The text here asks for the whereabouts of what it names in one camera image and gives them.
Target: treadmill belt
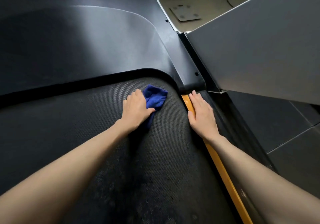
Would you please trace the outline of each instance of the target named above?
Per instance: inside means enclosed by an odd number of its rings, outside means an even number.
[[[118,145],[62,223],[235,223],[234,206],[191,132],[175,89],[140,78],[0,109],[0,194],[121,117],[122,101],[152,84],[168,90],[148,133]]]

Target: orange stripe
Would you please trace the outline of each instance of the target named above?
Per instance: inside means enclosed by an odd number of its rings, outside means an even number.
[[[184,103],[186,104],[186,107],[189,111],[193,112],[194,114],[196,114],[192,102],[189,98],[188,95],[182,95],[182,99],[184,101]],[[212,146],[206,141],[204,140],[204,143],[208,149],[208,152],[210,153],[210,156],[214,162],[214,165],[216,166],[223,183],[226,186],[227,191],[229,192],[229,195],[243,221],[244,224],[253,224],[245,206],[242,203],[242,200],[240,199],[240,196],[238,194],[238,192],[236,191],[230,177],[229,174],[226,171],[226,168],[223,166],[223,163],[218,155],[218,153],[212,148]]]

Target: blue cloth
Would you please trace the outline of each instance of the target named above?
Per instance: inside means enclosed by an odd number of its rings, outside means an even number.
[[[155,111],[160,110],[167,98],[167,94],[168,91],[149,84],[143,91],[143,96],[146,98],[146,108],[154,108]],[[145,127],[147,129],[150,129],[154,116],[155,112],[146,119]]]

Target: person's left arm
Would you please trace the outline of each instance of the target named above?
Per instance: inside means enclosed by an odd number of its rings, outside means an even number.
[[[137,89],[123,101],[122,118],[113,126],[0,196],[1,223],[57,223],[80,197],[111,150],[152,112],[154,108],[146,109],[146,100]]]

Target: person's left hand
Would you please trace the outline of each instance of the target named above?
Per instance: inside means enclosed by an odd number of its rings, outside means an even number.
[[[121,121],[129,131],[134,131],[144,122],[151,113],[155,112],[154,108],[146,108],[146,99],[140,89],[128,95],[123,101],[123,110]]]

